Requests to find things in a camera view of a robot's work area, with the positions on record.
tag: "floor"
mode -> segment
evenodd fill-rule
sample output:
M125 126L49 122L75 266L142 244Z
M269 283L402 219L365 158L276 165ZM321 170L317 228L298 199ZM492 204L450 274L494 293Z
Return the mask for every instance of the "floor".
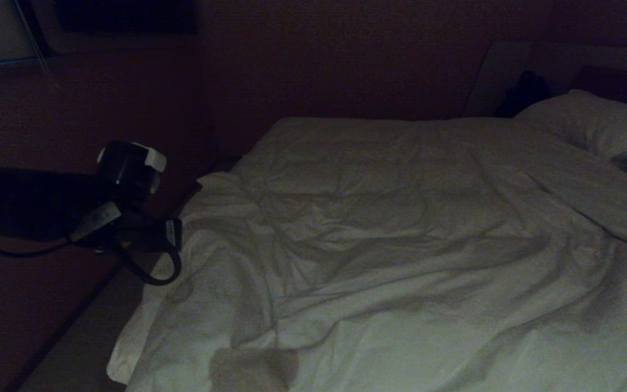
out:
M46 355L20 392L120 392L105 367L115 339L142 297L142 282L125 268L100 292Z

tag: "pillow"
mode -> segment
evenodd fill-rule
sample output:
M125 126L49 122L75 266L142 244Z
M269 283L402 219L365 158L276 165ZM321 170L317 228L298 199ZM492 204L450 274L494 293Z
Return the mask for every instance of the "pillow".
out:
M543 100L515 119L562 137L617 166L627 164L627 104L582 90Z

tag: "wall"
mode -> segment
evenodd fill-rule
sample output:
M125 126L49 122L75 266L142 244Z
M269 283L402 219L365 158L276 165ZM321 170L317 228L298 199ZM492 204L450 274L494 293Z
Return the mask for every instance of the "wall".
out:
M0 66L0 166L92 172L110 139L138 141L168 157L155 212L204 173L211 125L194 46L71 55L50 67L59 91L35 62ZM113 262L80 249L0 258L0 390Z
M460 116L493 40L540 38L552 0L201 2L224 149L286 116Z
M627 46L627 0L554 0L545 40Z

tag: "bed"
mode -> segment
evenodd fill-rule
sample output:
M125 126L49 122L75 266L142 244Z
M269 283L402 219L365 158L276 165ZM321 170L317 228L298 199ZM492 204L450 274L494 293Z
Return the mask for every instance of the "bed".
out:
M162 392L627 390L627 105L595 93L515 119L281 120L199 180L184 272L145 288L109 376Z

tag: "electrical cord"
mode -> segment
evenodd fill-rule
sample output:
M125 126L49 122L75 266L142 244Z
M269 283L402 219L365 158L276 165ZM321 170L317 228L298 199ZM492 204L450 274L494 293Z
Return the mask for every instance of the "electrical cord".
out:
M157 279L154 278L152 275L149 275L149 273L147 273L139 265L137 265L137 263L132 260L132 256L130 256L127 250L125 250L125 248L123 248L122 245L120 245L119 243L113 243L110 249L118 256L120 261L122 261L122 263L127 267L128 270L134 273L134 275L137 276L137 278L139 278L142 282L147 283L147 285L164 286L173 282L174 280L176 280L177 277L179 277L179 275L181 275L181 255L179 255L177 251L168 252L169 256L171 256L171 261L174 263L174 272L167 279Z
M16 258L16 259L24 259L24 258L37 258L37 256L49 255L52 252L56 252L62 248L66 248L69 245L72 245L72 241L67 239L67 242L61 243L56 246L52 246L51 248L46 248L42 250L37 250L35 252L27 252L27 253L13 253L7 250L0 249L0 255L7 256L8 258Z

